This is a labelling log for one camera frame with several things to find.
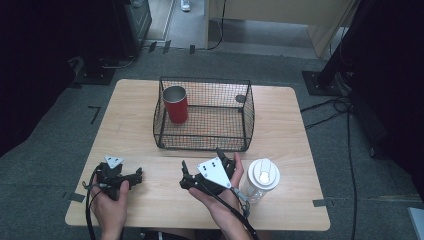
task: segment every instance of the plastic cup lid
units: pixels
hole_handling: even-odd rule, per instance
[[[248,174],[252,183],[263,190],[275,188],[280,181],[280,171],[268,158],[255,160],[249,166]]]

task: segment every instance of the wire basket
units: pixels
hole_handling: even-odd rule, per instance
[[[182,86],[188,101],[188,119],[170,121],[162,91]],[[255,110],[248,80],[161,77],[159,99],[153,120],[156,145],[164,149],[242,152],[253,136]]]

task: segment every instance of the person's left hand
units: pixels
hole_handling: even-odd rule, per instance
[[[97,184],[97,176],[94,177],[93,184]],[[119,190],[119,198],[117,201],[114,201],[105,193],[101,192],[98,187],[91,189],[91,197],[94,198],[91,211],[96,216],[102,228],[102,240],[119,239],[127,218],[128,191],[129,182],[122,182]]]

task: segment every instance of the red cup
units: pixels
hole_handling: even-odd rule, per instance
[[[167,87],[162,92],[163,102],[171,122],[181,124],[188,118],[187,94],[181,86]]]

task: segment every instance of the hand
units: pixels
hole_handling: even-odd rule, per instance
[[[93,184],[97,184],[97,176],[93,179]],[[127,196],[129,182],[124,181],[119,190],[117,201],[110,199],[98,187],[91,189],[91,197],[94,198],[91,211],[97,218],[102,228],[102,240],[116,240],[120,238],[122,228],[127,218]]]
[[[234,188],[239,188],[240,179],[243,176],[244,169],[241,164],[240,156],[238,153],[234,153],[234,160],[236,161],[236,169],[233,177],[231,178],[231,185]],[[196,188],[190,188],[188,190],[190,194],[197,200],[202,202],[211,213],[211,216],[218,227],[222,230],[223,234],[228,240],[235,239],[250,239],[249,234],[244,229],[243,224],[231,213],[231,211],[225,207],[218,200],[209,196]],[[231,190],[226,189],[218,195],[222,200],[228,203],[234,209],[240,211],[239,201]]]

